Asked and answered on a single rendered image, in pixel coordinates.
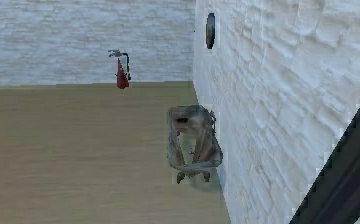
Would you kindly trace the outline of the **grey wheeled chair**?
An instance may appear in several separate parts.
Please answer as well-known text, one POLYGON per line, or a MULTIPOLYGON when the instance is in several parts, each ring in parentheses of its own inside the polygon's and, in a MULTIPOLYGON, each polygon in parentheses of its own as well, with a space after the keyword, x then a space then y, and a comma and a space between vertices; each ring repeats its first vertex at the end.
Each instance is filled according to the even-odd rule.
POLYGON ((215 130, 216 117, 213 111, 202 105, 174 106, 167 112, 169 166, 178 170, 176 182, 202 174, 210 181, 214 168, 223 162, 223 152, 218 143, 215 130), (184 135, 194 140, 192 159, 187 162, 180 137, 184 135))

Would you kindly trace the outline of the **red fire extinguisher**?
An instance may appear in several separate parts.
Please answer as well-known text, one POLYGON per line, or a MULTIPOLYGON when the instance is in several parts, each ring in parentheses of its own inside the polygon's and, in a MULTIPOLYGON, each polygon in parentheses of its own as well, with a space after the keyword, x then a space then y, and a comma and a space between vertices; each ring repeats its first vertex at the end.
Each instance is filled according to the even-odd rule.
POLYGON ((121 52, 117 49, 111 49, 108 51, 109 57, 115 57, 117 59, 117 72, 116 76, 116 86, 119 89, 125 89, 129 86, 131 81, 130 75, 130 57, 126 52, 121 52))

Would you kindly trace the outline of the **dark round wall plate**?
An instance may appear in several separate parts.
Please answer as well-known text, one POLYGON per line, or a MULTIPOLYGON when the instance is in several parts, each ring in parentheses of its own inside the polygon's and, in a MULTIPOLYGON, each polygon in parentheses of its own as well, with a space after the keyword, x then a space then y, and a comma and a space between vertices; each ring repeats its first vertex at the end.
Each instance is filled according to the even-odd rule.
POLYGON ((215 40, 215 15, 209 13, 206 23, 206 46, 208 49, 212 49, 215 40))

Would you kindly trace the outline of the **black framed wall picture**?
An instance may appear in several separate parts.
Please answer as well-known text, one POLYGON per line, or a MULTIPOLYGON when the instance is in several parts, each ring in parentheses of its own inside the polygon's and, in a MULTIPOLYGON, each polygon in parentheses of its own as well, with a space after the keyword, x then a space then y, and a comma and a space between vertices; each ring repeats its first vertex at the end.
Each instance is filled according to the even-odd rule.
POLYGON ((360 217, 360 107, 289 224, 354 224, 360 217))

